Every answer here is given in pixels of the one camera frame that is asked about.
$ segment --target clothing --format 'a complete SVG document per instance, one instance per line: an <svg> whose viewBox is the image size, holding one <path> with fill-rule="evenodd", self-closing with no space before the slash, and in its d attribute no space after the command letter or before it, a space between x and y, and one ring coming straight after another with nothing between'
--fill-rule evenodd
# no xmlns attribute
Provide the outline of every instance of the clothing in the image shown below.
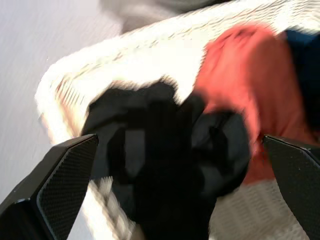
<svg viewBox="0 0 320 240"><path fill-rule="evenodd" d="M320 130L320 35L286 30L295 72L302 92L307 119Z"/></svg>
<svg viewBox="0 0 320 240"><path fill-rule="evenodd" d="M181 105L159 81L137 91L108 89L89 107L83 134L99 146L92 178L113 176L120 206L149 240L207 240L217 197L243 181L250 160L241 115Z"/></svg>
<svg viewBox="0 0 320 240"><path fill-rule="evenodd" d="M208 43L194 90L206 98L206 113L231 109L244 117L253 154L247 184L274 179L264 134L316 142L288 44L263 25L235 26Z"/></svg>

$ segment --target laundry basket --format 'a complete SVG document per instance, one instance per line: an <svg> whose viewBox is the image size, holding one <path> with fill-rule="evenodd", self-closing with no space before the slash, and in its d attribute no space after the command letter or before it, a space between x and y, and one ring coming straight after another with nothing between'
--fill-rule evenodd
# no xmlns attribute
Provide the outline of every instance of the laundry basket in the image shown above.
<svg viewBox="0 0 320 240"><path fill-rule="evenodd" d="M89 104L106 89L138 89L162 76L176 81L176 102L192 91L205 44L235 24L258 22L276 32L320 30L318 0L239 0L174 17L84 48L53 64L35 99L53 144L77 137ZM135 223L111 192L112 179L91 181L82 205L95 240L126 240ZM241 185L218 199L210 221L212 240L309 239L283 200L277 182Z"/></svg>

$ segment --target red fabric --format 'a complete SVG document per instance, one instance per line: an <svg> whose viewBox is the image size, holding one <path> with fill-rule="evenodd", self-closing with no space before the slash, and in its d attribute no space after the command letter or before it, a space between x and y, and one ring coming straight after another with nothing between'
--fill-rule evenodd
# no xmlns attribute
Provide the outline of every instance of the red fabric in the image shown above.
<svg viewBox="0 0 320 240"><path fill-rule="evenodd" d="M206 46L194 90L206 112L232 109L244 117L252 161L244 183L273 179L261 136L315 144L303 109L289 46L263 25L235 26Z"/></svg>

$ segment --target textured gripper pad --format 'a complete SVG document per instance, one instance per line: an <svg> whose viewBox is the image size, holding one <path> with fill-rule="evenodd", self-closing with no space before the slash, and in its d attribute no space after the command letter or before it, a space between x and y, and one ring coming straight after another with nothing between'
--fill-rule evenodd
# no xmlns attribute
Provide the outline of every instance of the textured gripper pad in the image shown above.
<svg viewBox="0 0 320 240"><path fill-rule="evenodd" d="M264 146L285 202L308 237L320 240L319 149L269 136Z"/></svg>
<svg viewBox="0 0 320 240"><path fill-rule="evenodd" d="M40 213L56 240L66 240L85 198L97 139L70 148L37 196Z"/></svg>

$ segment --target white floor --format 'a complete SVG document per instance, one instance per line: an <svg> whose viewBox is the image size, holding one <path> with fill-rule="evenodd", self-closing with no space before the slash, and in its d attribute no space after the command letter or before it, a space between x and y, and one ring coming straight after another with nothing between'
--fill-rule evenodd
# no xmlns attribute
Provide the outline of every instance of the white floor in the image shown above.
<svg viewBox="0 0 320 240"><path fill-rule="evenodd" d="M1 1L0 202L50 148L34 101L45 71L120 31L120 21L99 0ZM92 239L81 214L69 239Z"/></svg>

